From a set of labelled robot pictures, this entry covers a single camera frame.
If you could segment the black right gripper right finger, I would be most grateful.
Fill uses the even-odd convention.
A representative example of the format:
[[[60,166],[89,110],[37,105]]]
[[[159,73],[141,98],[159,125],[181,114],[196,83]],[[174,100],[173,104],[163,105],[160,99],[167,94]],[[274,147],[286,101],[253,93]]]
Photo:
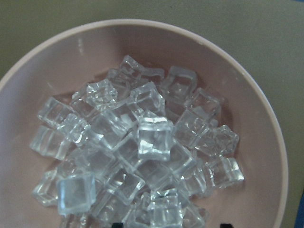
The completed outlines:
[[[221,223],[220,228],[234,228],[230,223]]]

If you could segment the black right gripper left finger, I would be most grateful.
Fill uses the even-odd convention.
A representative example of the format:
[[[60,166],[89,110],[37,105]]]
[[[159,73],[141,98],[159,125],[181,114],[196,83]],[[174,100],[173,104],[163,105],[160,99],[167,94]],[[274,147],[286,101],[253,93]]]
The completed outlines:
[[[116,222],[112,224],[112,228],[124,228],[124,224],[122,222]]]

